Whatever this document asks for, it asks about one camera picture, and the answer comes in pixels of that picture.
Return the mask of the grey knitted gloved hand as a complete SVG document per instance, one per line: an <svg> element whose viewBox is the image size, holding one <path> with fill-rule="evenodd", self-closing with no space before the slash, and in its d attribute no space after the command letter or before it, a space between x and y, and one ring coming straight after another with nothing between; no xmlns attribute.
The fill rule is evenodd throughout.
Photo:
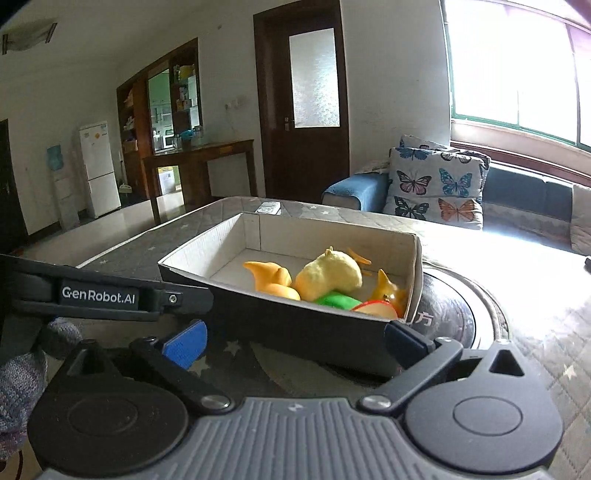
<svg viewBox="0 0 591 480"><path fill-rule="evenodd" d="M60 317L33 326L33 332L1 354L1 462L25 443L29 418L47 385L47 356L64 360L82 341L79 329Z"/></svg>

